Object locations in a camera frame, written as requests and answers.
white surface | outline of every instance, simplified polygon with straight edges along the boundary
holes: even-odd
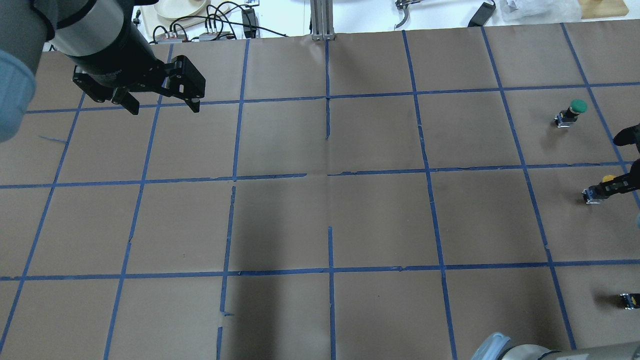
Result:
[[[160,0],[154,5],[154,9],[158,15],[165,19],[178,19],[179,17],[193,15],[207,3],[204,0]]]
[[[467,26],[482,2],[483,0],[423,0],[409,6],[409,19],[401,29],[463,28]],[[640,19],[640,1],[625,2],[630,10],[627,16],[583,21]],[[260,6],[255,7],[255,13],[258,25],[265,28],[289,36],[309,34],[309,0],[262,0]],[[242,22],[242,15],[238,9],[227,16],[229,21]],[[394,25],[402,18],[403,13],[396,9],[394,0],[333,0],[333,27],[336,33],[393,31]],[[487,26],[511,24],[513,23],[502,20],[500,9],[496,9],[493,17],[487,22]],[[234,26],[234,29],[239,38],[244,38],[242,26]],[[203,32],[202,24],[188,29],[190,37]],[[278,35],[260,30],[259,36]]]

wooden board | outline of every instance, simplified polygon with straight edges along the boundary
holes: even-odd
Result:
[[[624,0],[578,0],[583,19],[625,16],[629,13]]]

